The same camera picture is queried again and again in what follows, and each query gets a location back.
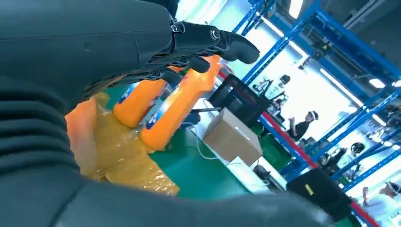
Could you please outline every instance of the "robotic hand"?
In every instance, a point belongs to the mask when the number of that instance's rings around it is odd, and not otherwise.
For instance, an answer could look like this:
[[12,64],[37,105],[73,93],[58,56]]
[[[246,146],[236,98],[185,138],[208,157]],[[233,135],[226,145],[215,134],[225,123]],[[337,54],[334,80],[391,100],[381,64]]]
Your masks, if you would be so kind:
[[173,21],[153,3],[133,0],[5,0],[0,73],[49,90],[63,114],[116,83],[159,79],[169,65],[209,68],[201,56],[253,63],[245,38],[213,26]]
[[117,81],[159,79],[169,65],[205,71],[201,56],[253,63],[259,51],[243,37],[174,22],[138,0],[2,0],[0,10],[3,226],[328,226],[291,197],[198,203],[79,174],[63,114]]

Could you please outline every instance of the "cardboard box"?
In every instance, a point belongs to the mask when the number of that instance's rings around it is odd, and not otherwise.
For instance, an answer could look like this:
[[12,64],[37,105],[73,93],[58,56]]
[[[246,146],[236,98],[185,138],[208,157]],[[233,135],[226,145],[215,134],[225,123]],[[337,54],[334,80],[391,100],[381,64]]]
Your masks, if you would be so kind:
[[258,136],[226,108],[209,124],[203,141],[228,162],[240,157],[250,166],[262,156]]

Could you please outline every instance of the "plastic wrap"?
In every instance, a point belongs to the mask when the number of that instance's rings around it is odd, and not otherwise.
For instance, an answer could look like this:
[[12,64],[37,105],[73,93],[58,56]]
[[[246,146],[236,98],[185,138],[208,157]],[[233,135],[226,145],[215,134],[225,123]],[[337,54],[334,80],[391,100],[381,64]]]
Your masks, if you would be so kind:
[[92,99],[95,104],[97,103],[94,114],[96,121],[90,125],[92,141],[96,145],[94,155],[96,161],[85,159],[83,162],[77,161],[78,164],[85,169],[86,166],[93,166],[93,171],[88,175],[99,181],[176,195],[179,188],[148,156],[148,152],[152,151],[138,139],[137,131],[120,124],[111,111],[104,109],[107,98],[106,94],[100,94]]
[[96,144],[93,136],[96,127],[96,100],[91,98],[78,104],[65,118],[75,161],[83,175],[90,175],[94,172],[96,163]]

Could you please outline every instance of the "white shirt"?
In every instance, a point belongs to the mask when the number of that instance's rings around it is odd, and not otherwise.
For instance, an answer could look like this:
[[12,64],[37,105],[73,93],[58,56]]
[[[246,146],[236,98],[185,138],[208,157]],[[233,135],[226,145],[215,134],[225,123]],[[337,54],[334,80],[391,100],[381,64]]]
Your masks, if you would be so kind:
[[267,89],[265,96],[267,99],[274,99],[276,96],[278,96],[281,92],[284,91],[283,88],[280,87],[280,80],[279,79],[275,79],[269,89]]
[[367,201],[363,209],[375,219],[381,227],[395,227],[390,216],[399,208],[397,202],[387,195],[379,194]]

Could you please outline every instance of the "orange liquid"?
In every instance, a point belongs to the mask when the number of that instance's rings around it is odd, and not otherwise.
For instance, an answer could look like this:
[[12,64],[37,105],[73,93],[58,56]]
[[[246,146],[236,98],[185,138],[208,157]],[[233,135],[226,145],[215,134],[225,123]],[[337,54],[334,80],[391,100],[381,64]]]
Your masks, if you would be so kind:
[[[181,68],[170,67],[179,72]],[[146,116],[155,101],[167,86],[167,82],[159,80],[143,80],[135,88],[130,87],[113,108],[113,115],[127,127],[135,128]]]
[[206,73],[189,70],[179,87],[163,102],[140,133],[140,139],[153,150],[162,150],[204,92],[212,90],[221,69],[220,57],[205,57]]

